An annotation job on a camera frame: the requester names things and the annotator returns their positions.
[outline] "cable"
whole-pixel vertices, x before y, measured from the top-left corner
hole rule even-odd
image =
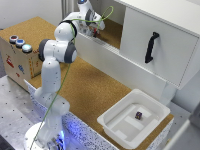
[[[106,13],[110,8],[112,9],[112,11],[110,12],[110,14],[109,14],[108,16],[106,16],[106,17],[103,19],[105,13]],[[79,21],[86,21],[86,22],[98,22],[98,27],[97,27],[97,31],[98,31],[101,21],[104,21],[104,20],[106,20],[108,17],[110,17],[110,15],[113,13],[113,11],[114,11],[114,7],[113,7],[113,6],[108,7],[108,8],[104,11],[104,13],[103,13],[103,15],[101,16],[101,19],[100,19],[99,21],[88,21],[88,20],[81,20],[81,19],[73,19],[73,20],[71,20],[71,21],[79,20]],[[76,37],[75,37],[75,31],[74,31],[74,28],[72,27],[72,25],[71,25],[71,29],[72,29],[72,31],[73,31],[74,44],[75,44],[75,38],[76,38]],[[48,110],[47,110],[47,112],[46,112],[46,114],[45,114],[45,116],[44,116],[44,118],[43,118],[43,120],[42,120],[42,122],[41,122],[41,124],[40,124],[40,127],[39,127],[39,129],[38,129],[38,131],[37,131],[37,134],[35,135],[35,137],[34,137],[34,139],[33,139],[33,142],[32,142],[32,144],[31,144],[30,150],[31,150],[32,147],[33,147],[33,143],[34,143],[36,137],[38,136],[38,133],[40,132],[40,129],[41,129],[41,127],[42,127],[42,124],[44,123],[44,121],[45,121],[45,119],[46,119],[46,117],[47,117],[47,115],[48,115],[50,109],[52,108],[52,106],[53,106],[53,104],[54,104],[54,102],[55,102],[55,100],[56,100],[56,97],[58,96],[58,94],[60,93],[60,90],[61,90],[62,87],[63,87],[63,84],[64,84],[65,79],[66,79],[66,77],[67,77],[67,74],[68,74],[68,72],[69,72],[69,68],[70,68],[70,64],[69,64],[68,70],[67,70],[67,72],[66,72],[66,74],[65,74],[65,77],[64,77],[64,79],[63,79],[63,82],[62,82],[62,84],[61,84],[61,86],[60,86],[60,89],[58,90],[56,96],[54,97],[53,101],[51,102],[51,105],[49,106],[49,108],[48,108]]]

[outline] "robotic arm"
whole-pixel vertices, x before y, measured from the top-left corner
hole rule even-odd
[[[55,93],[61,86],[59,62],[73,63],[77,57],[76,47],[71,41],[80,30],[90,34],[92,31],[89,26],[96,28],[99,24],[101,30],[105,28],[103,21],[96,23],[81,21],[99,21],[101,19],[101,16],[94,12],[89,0],[78,0],[78,6],[80,12],[70,13],[56,28],[54,33],[56,40],[44,39],[39,45],[39,57],[44,61],[41,72],[42,87],[36,90],[34,96],[39,103],[47,108],[50,107]],[[55,149],[57,145],[55,141],[60,137],[58,135],[61,134],[63,128],[62,116],[68,113],[69,108],[69,103],[61,96],[57,96],[35,142],[41,150]]]

